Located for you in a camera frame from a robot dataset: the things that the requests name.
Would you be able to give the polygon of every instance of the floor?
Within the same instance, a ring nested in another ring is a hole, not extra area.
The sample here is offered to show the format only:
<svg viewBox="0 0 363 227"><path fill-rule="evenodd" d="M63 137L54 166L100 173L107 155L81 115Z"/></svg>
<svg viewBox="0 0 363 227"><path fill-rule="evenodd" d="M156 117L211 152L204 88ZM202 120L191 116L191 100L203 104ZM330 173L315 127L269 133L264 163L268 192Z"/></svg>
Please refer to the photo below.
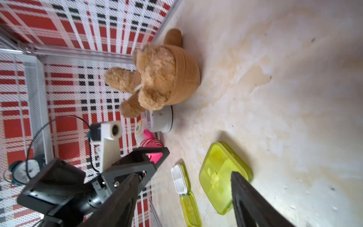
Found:
<svg viewBox="0 0 363 227"><path fill-rule="evenodd" d="M171 154L152 198L163 226L185 226L170 173L180 160L203 226L236 226L233 210L217 214L198 180L218 140L294 225L362 226L363 2L179 1L168 28L182 31L201 84L173 106L162 135Z"/></svg>

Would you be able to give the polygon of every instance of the lime green box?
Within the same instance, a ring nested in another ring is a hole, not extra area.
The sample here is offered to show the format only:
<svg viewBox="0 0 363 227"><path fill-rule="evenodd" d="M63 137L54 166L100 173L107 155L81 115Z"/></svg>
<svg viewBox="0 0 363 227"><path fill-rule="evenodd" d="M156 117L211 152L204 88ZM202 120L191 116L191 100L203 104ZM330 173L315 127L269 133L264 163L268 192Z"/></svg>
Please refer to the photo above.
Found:
<svg viewBox="0 0 363 227"><path fill-rule="evenodd" d="M248 165L223 141L213 143L204 159L199 182L214 209L225 215L232 208L231 174L239 172L251 182Z"/></svg>
<svg viewBox="0 0 363 227"><path fill-rule="evenodd" d="M187 227L201 227L198 207L191 191L187 171L183 163L178 163L171 169L176 192L180 195L180 204L183 210Z"/></svg>

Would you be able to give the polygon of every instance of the plaid pattern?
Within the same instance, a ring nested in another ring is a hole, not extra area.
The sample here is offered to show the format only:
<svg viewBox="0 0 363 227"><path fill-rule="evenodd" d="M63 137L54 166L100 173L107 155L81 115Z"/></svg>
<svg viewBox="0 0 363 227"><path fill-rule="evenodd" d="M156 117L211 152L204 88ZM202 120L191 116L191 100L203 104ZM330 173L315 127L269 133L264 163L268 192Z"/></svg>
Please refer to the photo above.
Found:
<svg viewBox="0 0 363 227"><path fill-rule="evenodd" d="M121 121L123 136L120 154L126 155L137 147L134 136L137 118L123 118L118 106L129 94L111 90L104 83L104 72L113 66L134 70L134 65L100 61L44 58L46 95L49 119L63 115L82 117L89 124L102 121ZM31 141L24 65L15 54L0 54L0 170L16 160L25 160ZM63 118L51 124L53 151L56 157L86 172L86 181L95 176L91 168L87 140L88 129L76 118ZM16 204L23 187L0 182L0 226L32 226L40 214ZM151 226L151 186L140 193L133 226Z"/></svg>
<svg viewBox="0 0 363 227"><path fill-rule="evenodd" d="M24 43L132 54L174 0L3 0L0 26Z"/></svg>

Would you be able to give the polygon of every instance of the brown teddy bear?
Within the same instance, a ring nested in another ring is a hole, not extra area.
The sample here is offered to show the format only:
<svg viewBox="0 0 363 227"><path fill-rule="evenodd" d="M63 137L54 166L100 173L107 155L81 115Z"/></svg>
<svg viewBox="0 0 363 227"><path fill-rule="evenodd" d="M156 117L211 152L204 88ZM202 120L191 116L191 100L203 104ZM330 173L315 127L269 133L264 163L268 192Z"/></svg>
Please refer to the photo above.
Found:
<svg viewBox="0 0 363 227"><path fill-rule="evenodd" d="M114 89L132 93L121 103L124 117L137 117L145 110L160 110L189 98L200 84L199 68L182 46L182 34L171 29L163 45L145 45L133 53L137 71L112 67L105 73Z"/></svg>

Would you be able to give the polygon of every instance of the pink stuffed toy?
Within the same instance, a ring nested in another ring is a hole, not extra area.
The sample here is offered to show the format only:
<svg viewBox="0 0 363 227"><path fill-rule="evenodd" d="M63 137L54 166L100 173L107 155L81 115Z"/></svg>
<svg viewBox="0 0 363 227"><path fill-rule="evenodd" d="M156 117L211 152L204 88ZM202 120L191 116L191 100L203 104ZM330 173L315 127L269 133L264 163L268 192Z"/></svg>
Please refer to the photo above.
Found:
<svg viewBox="0 0 363 227"><path fill-rule="evenodd" d="M143 135L145 136L145 139L141 142L140 147L163 147L161 142L155 139L153 133L149 130L145 129ZM163 153L148 153L147 156L150 161L156 164L163 156Z"/></svg>

